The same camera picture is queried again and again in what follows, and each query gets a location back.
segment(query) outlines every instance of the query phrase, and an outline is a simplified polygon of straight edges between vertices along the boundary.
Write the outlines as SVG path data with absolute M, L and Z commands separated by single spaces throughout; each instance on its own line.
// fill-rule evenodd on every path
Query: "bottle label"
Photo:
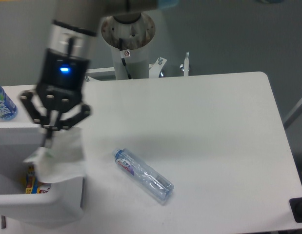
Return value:
M 15 104 L 6 95 L 0 97 L 0 118 L 8 118 L 15 113 Z
M 135 176 L 135 174 L 133 172 L 133 166 L 127 160 L 125 160 L 123 158 L 119 158 L 116 160 L 116 163 L 118 165 L 120 165 L 121 167 L 123 167 L 127 172 L 129 172 L 130 174 Z

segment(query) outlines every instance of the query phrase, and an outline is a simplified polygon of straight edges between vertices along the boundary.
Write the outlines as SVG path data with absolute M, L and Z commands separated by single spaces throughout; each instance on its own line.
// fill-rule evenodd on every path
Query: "bottle cap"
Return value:
M 159 9 L 173 7 L 177 5 L 179 0 L 158 0 Z
M 116 157 L 117 154 L 118 154 L 120 151 L 122 151 L 122 150 L 119 149 L 119 148 L 114 149 L 114 151 L 113 151 L 113 156 Z

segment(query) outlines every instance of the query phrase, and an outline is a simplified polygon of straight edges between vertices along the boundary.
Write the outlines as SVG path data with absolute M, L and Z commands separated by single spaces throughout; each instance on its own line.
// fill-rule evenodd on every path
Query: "white tissue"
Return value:
M 36 176 L 43 183 L 58 183 L 85 176 L 81 129 L 57 132 L 51 149 L 40 147 L 24 162 L 35 165 Z

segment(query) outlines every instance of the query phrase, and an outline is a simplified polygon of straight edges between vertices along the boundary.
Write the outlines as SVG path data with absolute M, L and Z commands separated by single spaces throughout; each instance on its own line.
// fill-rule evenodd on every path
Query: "clear plastic bottle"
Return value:
M 127 149 L 113 152 L 115 162 L 161 201 L 166 201 L 174 185 Z
M 17 115 L 17 113 L 18 109 L 16 105 L 0 86 L 0 118 L 11 120 Z

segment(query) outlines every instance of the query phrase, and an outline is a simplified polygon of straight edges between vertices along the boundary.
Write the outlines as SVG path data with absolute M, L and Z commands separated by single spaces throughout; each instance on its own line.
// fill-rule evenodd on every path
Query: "white container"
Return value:
M 52 184 L 45 194 L 25 194 L 23 163 L 40 145 L 39 128 L 0 127 L 0 215 L 24 222 L 69 222 L 82 217 L 82 177 Z
M 107 17 L 102 24 L 101 33 L 104 41 L 110 47 L 115 68 L 116 79 L 149 78 L 149 47 L 155 36 L 155 24 L 145 13 L 133 23 L 120 23 L 114 17 Z M 121 60 L 120 50 L 130 50 L 130 56 L 125 57 L 126 67 Z

